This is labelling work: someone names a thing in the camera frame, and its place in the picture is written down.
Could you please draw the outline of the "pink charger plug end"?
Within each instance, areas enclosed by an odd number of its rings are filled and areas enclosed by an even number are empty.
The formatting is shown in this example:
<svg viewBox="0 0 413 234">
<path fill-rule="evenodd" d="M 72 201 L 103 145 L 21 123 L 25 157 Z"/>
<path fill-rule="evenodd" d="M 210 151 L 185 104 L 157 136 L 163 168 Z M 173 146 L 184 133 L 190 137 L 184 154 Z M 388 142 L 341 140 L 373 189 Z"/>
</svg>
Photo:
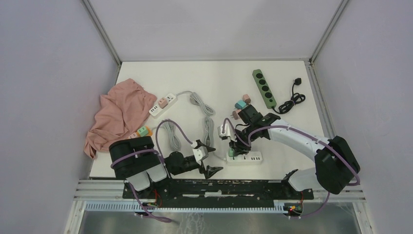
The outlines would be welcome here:
<svg viewBox="0 0 413 234">
<path fill-rule="evenodd" d="M 251 103 L 251 98 L 250 98 L 250 96 L 249 96 L 248 94 L 244 94 L 244 95 L 242 96 L 242 100 L 243 100 L 247 105 L 249 105 L 249 104 Z"/>
</svg>

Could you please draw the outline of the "pink charger plug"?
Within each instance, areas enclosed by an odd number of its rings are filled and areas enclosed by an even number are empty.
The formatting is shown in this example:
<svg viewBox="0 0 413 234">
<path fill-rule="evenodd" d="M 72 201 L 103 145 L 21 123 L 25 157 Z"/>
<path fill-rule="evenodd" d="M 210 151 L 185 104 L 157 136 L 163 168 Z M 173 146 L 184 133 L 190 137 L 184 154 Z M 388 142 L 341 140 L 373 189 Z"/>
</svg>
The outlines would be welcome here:
<svg viewBox="0 0 413 234">
<path fill-rule="evenodd" d="M 232 112 L 232 114 L 231 114 L 231 117 L 232 117 L 234 120 L 240 119 L 240 118 L 241 118 L 241 117 L 240 117 L 240 112 L 241 112 L 240 109 L 234 110 L 234 111 Z"/>
</svg>

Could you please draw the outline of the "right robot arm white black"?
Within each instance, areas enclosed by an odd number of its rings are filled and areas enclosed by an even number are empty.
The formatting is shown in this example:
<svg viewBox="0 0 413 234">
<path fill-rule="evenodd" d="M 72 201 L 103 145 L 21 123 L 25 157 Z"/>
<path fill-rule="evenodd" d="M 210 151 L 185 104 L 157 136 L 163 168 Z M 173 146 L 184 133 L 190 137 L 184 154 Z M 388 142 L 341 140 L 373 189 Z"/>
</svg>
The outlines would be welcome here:
<svg viewBox="0 0 413 234">
<path fill-rule="evenodd" d="M 281 186 L 282 195 L 294 199 L 306 189 L 324 189 L 338 195 L 347 186 L 360 184 L 360 165 L 347 141 L 340 137 L 326 138 L 312 135 L 293 127 L 279 115 L 262 115 L 252 105 L 238 113 L 246 124 L 237 130 L 228 118 L 218 128 L 221 139 L 229 139 L 229 155 L 247 155 L 253 141 L 265 138 L 282 143 L 313 161 L 314 166 L 305 170 L 293 170 L 286 175 Z"/>
</svg>

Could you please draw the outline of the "green power strip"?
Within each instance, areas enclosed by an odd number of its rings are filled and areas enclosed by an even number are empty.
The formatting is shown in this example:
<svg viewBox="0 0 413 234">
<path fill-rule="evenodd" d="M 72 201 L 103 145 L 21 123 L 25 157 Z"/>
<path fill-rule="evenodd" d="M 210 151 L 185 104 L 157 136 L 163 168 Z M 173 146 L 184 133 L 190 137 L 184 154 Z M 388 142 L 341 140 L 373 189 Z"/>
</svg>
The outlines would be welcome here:
<svg viewBox="0 0 413 234">
<path fill-rule="evenodd" d="M 259 92 L 263 98 L 263 101 L 267 109 L 272 109 L 276 107 L 277 102 L 274 98 L 274 95 L 260 69 L 253 70 L 252 72 L 253 79 L 259 89 Z"/>
</svg>

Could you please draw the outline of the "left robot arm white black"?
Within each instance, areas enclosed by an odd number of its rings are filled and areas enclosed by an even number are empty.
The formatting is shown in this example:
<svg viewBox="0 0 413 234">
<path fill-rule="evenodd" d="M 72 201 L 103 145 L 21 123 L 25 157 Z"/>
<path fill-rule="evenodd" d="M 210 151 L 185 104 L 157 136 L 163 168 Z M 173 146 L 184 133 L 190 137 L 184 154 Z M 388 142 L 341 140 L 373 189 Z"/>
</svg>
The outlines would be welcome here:
<svg viewBox="0 0 413 234">
<path fill-rule="evenodd" d="M 203 163 L 215 148 L 206 146 L 200 140 L 196 140 L 192 147 L 192 155 L 183 156 L 179 151 L 174 151 L 163 158 L 154 149 L 150 136 L 120 140 L 109 146 L 111 168 L 115 178 L 130 182 L 141 198 L 152 195 L 152 183 L 160 182 L 170 175 L 198 170 L 205 179 L 210 179 L 223 170 L 223 167 L 211 167 Z"/>
</svg>

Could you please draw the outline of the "teal usb charger plug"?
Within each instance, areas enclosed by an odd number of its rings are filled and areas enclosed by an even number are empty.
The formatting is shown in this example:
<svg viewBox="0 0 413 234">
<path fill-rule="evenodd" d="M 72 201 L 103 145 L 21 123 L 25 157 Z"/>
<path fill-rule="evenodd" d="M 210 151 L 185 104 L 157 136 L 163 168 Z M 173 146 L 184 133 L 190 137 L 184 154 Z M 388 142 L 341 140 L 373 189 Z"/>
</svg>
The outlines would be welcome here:
<svg viewBox="0 0 413 234">
<path fill-rule="evenodd" d="M 237 109 L 237 110 L 242 110 L 242 109 L 244 109 L 246 106 L 247 106 L 247 103 L 245 102 L 245 101 L 243 101 L 243 100 L 239 100 L 239 101 L 237 101 L 236 103 L 235 103 L 235 108 Z"/>
</svg>

